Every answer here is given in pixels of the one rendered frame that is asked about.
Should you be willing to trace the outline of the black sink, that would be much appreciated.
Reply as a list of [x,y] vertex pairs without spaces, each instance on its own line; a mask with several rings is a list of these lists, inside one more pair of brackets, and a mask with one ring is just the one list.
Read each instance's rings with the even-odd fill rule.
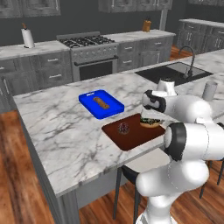
[[184,75],[188,73],[189,69],[189,65],[182,62],[175,62],[170,65],[145,69],[143,71],[136,72],[136,74],[155,84],[158,84],[160,80],[168,79],[170,81],[174,81],[176,86],[212,75],[210,72],[193,67],[192,76],[185,78]]

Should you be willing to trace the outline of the grey corner base cupboards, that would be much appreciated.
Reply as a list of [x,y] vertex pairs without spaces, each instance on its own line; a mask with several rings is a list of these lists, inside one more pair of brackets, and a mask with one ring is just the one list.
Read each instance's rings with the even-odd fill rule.
[[177,48],[190,46],[196,54],[224,49],[224,23],[180,19]]

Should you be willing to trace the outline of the black curved tap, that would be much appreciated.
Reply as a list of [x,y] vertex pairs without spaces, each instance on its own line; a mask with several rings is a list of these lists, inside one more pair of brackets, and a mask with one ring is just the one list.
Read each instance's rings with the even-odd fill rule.
[[192,52],[192,61],[191,61],[191,65],[190,65],[190,68],[188,70],[187,73],[184,74],[183,78],[187,79],[187,78],[190,78],[193,76],[193,63],[195,61],[195,52],[194,50],[189,46],[189,45],[184,45],[182,46],[179,50],[178,50],[178,54],[180,55],[181,51],[184,49],[184,48],[188,48],[191,50]]

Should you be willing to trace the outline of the stool with white seat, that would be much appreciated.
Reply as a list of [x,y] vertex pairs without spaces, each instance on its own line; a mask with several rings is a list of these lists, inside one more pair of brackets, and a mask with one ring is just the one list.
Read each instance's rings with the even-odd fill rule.
[[113,219],[116,218],[121,176],[135,187],[133,224],[172,224],[172,203],[164,193],[163,177],[170,158],[159,148],[117,169]]

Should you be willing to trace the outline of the dark brown tray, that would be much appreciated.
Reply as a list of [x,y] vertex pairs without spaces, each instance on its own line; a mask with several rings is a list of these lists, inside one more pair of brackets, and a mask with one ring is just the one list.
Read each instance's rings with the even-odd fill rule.
[[[118,125],[120,123],[127,123],[129,125],[129,133],[127,135],[118,133]],[[116,122],[109,123],[104,125],[101,129],[122,151],[130,151],[165,133],[165,129],[160,125],[154,129],[141,126],[139,114],[131,115]]]

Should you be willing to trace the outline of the chocolate donut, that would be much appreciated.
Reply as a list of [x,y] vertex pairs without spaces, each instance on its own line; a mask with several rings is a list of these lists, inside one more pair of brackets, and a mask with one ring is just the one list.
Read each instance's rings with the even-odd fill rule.
[[118,125],[118,133],[122,135],[127,135],[130,132],[130,126],[126,122],[121,122]]

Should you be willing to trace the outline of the grey cup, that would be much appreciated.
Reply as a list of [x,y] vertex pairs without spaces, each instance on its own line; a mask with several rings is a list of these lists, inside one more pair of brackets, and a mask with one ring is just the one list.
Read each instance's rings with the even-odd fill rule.
[[215,91],[217,89],[218,84],[214,81],[208,81],[205,85],[202,98],[205,101],[210,102],[214,98]]

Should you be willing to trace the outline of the wooden knife block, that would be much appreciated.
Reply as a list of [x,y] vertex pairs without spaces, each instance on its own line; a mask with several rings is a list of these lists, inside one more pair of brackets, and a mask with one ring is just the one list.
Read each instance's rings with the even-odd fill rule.
[[151,20],[149,18],[143,21],[143,32],[149,32],[151,30]]

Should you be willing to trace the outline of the white paper towel roll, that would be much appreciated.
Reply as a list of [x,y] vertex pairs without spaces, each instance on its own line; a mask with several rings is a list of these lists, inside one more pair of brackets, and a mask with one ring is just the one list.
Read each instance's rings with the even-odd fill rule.
[[34,40],[32,37],[31,31],[27,28],[25,23],[22,23],[23,28],[21,29],[23,40],[24,40],[24,47],[25,48],[33,48],[34,45]]

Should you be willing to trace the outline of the grey wall cupboards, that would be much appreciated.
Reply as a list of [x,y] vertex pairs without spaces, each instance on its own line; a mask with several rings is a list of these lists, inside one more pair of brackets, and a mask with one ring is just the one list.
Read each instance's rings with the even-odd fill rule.
[[60,0],[0,0],[0,18],[60,15]]
[[101,12],[162,11],[172,8],[173,0],[98,0]]
[[189,4],[224,7],[224,0],[188,0]]

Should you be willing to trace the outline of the grey base cupboards beside knife block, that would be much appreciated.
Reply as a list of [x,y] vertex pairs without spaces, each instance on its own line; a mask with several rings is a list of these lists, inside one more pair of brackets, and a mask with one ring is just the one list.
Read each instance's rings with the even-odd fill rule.
[[174,33],[152,30],[124,34],[118,40],[119,72],[170,60]]

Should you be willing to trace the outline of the grey base cupboards beside towel roll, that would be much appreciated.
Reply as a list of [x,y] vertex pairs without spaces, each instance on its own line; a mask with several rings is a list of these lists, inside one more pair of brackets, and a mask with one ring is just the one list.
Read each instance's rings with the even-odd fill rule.
[[0,46],[0,113],[12,110],[13,95],[72,81],[70,49],[59,41]]

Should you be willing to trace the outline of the cake with dark topping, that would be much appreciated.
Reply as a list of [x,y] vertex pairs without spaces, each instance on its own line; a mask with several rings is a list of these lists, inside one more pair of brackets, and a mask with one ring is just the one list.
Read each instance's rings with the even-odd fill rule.
[[140,118],[140,125],[144,128],[154,129],[159,126],[161,121],[159,119],[152,119],[152,118]]

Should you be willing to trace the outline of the grey island counter base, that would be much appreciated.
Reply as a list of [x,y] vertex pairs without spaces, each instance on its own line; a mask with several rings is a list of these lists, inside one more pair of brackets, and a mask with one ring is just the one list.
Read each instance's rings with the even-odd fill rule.
[[80,224],[79,209],[116,188],[116,171],[135,157],[120,150],[102,126],[104,120],[20,112],[23,131],[41,186],[57,224]]

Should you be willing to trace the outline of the brown bread roll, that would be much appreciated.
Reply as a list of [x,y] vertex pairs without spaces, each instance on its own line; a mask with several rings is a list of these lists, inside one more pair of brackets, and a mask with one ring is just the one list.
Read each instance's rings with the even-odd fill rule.
[[106,102],[104,102],[100,97],[97,97],[97,96],[94,97],[93,98],[93,101],[96,102],[96,103],[98,103],[99,106],[101,108],[103,108],[103,109],[109,109],[110,108],[110,106]]

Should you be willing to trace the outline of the blue plastic tray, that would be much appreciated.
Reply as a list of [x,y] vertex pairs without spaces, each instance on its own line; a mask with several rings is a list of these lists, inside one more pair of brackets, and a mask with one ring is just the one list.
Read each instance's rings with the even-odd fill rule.
[[[101,108],[98,103],[93,101],[93,98],[96,96],[106,102],[110,108]],[[124,105],[103,89],[80,94],[79,101],[95,118],[99,120],[120,114],[124,111]]]

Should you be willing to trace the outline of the steel stove with oven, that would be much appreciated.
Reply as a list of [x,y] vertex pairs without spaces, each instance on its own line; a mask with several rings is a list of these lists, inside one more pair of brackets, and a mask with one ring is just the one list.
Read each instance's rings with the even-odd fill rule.
[[118,43],[98,31],[57,35],[70,48],[73,81],[84,81],[117,72]]

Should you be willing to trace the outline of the dark legged stool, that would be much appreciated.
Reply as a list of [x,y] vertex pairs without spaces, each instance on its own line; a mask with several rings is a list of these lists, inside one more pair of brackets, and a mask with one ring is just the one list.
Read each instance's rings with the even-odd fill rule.
[[[222,160],[219,160],[219,161],[221,161],[221,167],[220,167],[219,177],[218,177],[218,179],[217,179],[217,183],[216,183],[217,186],[218,186],[218,185],[220,184],[220,182],[221,182],[222,173],[223,173],[223,171],[224,171],[224,158],[223,158]],[[207,166],[208,166],[208,169],[209,169],[209,170],[212,168],[212,163],[213,163],[212,160],[209,160],[209,161],[207,162]],[[206,182],[206,183],[201,187],[201,189],[200,189],[200,194],[199,194],[199,198],[200,198],[200,199],[202,199],[202,197],[203,197],[203,193],[204,193],[206,184],[207,184],[207,182]]]

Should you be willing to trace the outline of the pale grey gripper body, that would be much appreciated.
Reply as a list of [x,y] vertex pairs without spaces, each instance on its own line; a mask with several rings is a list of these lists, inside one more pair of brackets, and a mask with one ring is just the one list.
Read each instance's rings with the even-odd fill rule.
[[160,119],[161,115],[156,110],[142,108],[141,117],[143,119]]

